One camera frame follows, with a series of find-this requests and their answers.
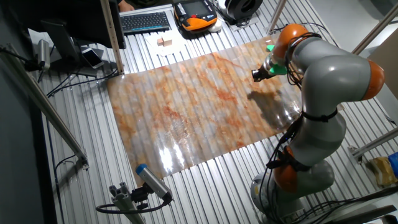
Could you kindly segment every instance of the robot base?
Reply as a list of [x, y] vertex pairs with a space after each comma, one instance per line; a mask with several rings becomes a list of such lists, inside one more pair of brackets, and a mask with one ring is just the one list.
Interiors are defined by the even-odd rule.
[[[303, 209], [303, 205], [302, 205], [300, 199], [293, 200], [291, 202], [278, 202], [277, 201], [277, 195], [278, 195], [279, 189], [278, 189], [278, 187], [276, 187], [274, 179], [271, 178], [271, 176], [269, 174], [267, 174], [264, 178], [264, 183], [262, 184], [261, 195], [259, 195], [263, 175], [264, 175], [264, 173], [261, 173], [261, 174], [258, 174], [257, 176], [255, 176], [255, 178], [251, 182], [250, 194], [251, 194], [251, 199], [252, 199], [254, 205], [258, 208], [258, 210], [260, 210], [260, 212], [265, 214], [262, 217], [262, 221], [264, 223], [273, 223], [273, 221], [266, 218], [266, 216], [269, 216], [269, 214], [271, 213], [271, 207], [270, 207], [270, 203], [267, 199], [268, 198], [267, 193], [270, 194], [269, 199], [273, 200], [272, 204], [276, 208], [276, 210], [277, 210], [276, 212], [281, 218], [287, 218], [291, 215], [294, 215], [297, 211]], [[271, 180], [269, 182], [269, 189], [267, 190], [267, 183], [268, 183], [269, 178], [271, 178]]]

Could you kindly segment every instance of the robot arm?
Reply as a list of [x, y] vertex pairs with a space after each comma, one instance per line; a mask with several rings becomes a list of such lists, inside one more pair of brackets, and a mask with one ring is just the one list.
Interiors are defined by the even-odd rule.
[[[261, 67], [252, 71], [255, 82], [282, 75], [272, 68], [284, 67], [286, 60], [291, 59], [303, 74], [300, 126], [283, 152], [289, 154], [290, 161], [275, 167], [270, 177], [276, 183], [273, 190], [278, 195], [277, 203], [291, 202], [333, 184], [333, 169], [324, 158], [340, 147], [345, 136], [346, 123], [337, 112], [337, 105], [368, 100], [377, 95], [384, 83], [384, 72], [374, 62], [321, 38], [303, 38], [307, 34], [308, 30], [301, 25], [286, 26]], [[253, 185], [259, 183], [258, 176], [256, 178]], [[252, 198], [267, 201], [253, 195], [253, 191]]]

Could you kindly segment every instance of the plastic film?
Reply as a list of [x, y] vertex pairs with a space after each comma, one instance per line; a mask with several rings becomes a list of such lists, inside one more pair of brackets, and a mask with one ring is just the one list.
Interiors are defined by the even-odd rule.
[[146, 163], [163, 178], [285, 130], [299, 115], [299, 90], [285, 76], [251, 77], [267, 44], [270, 37], [109, 80], [132, 169]]

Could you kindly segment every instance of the slotted aluminum surface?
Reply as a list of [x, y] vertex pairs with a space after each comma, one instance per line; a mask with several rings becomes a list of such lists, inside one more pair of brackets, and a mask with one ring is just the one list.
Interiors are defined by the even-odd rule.
[[[148, 51], [144, 35], [126, 37], [127, 49], [121, 51], [126, 73], [142, 72], [163, 65], [187, 60], [211, 52], [241, 45], [265, 36], [275, 10], [276, 1], [264, 1], [256, 13], [260, 22], [243, 30], [232, 32], [226, 24], [219, 34], [197, 35], [188, 41], [188, 47], [180, 54], [159, 57]], [[143, 10], [144, 12], [165, 11], [169, 22], [175, 29], [171, 6], [160, 6]], [[288, 1], [277, 27], [286, 23], [315, 22], [324, 25], [319, 16], [306, 0]], [[319, 32], [324, 39], [332, 42], [331, 37], [321, 29], [307, 26], [310, 31]], [[111, 49], [102, 45], [92, 48], [105, 50], [103, 59], [114, 61]], [[44, 92], [55, 88], [66, 75], [45, 75], [41, 83]], [[71, 75], [67, 83], [78, 83], [92, 78]], [[90, 168], [76, 169], [76, 159], [61, 164], [57, 170], [60, 181], [61, 204], [65, 223], [129, 223], [123, 215], [105, 215], [98, 213], [95, 207], [111, 203], [108, 191], [110, 185], [124, 181], [130, 189], [136, 187], [132, 170], [116, 126], [108, 92], [103, 82], [90, 82], [73, 88], [64, 89], [51, 97], [64, 122], [70, 127], [77, 141], [87, 152]], [[348, 129], [342, 146], [327, 161], [335, 171], [335, 183], [324, 192], [303, 198], [306, 210], [326, 200], [345, 199], [369, 194], [377, 189], [374, 177], [364, 165], [358, 165], [349, 156], [347, 147], [361, 147], [371, 140], [390, 131], [393, 126], [384, 117], [377, 100], [359, 103], [343, 103], [340, 111], [346, 118]], [[47, 151], [50, 167], [62, 159], [73, 155], [65, 142], [50, 125], [50, 135], [44, 122]], [[147, 223], [258, 223], [261, 215], [254, 208], [249, 194], [252, 178], [264, 171], [278, 137], [243, 147], [239, 150], [216, 157], [197, 166], [183, 170], [164, 179], [173, 194], [175, 202], [162, 210], [146, 213]], [[50, 141], [55, 160], [51, 159]], [[396, 140], [391, 140], [365, 154], [365, 159], [386, 156], [397, 149]], [[53, 182], [58, 222], [62, 223], [59, 201]], [[161, 201], [151, 195], [149, 206], [156, 207]]]

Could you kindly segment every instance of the white paper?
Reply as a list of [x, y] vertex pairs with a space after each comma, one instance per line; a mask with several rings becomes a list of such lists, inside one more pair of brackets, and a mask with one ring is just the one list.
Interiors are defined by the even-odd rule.
[[[169, 35], [172, 37], [172, 45], [164, 47], [157, 45], [157, 39], [162, 38], [163, 35]], [[174, 53], [179, 53], [185, 48], [187, 40], [185, 40], [177, 30], [169, 30], [162, 34], [152, 34], [145, 37], [145, 41], [148, 43], [150, 51], [155, 52], [157, 55], [167, 56]]]

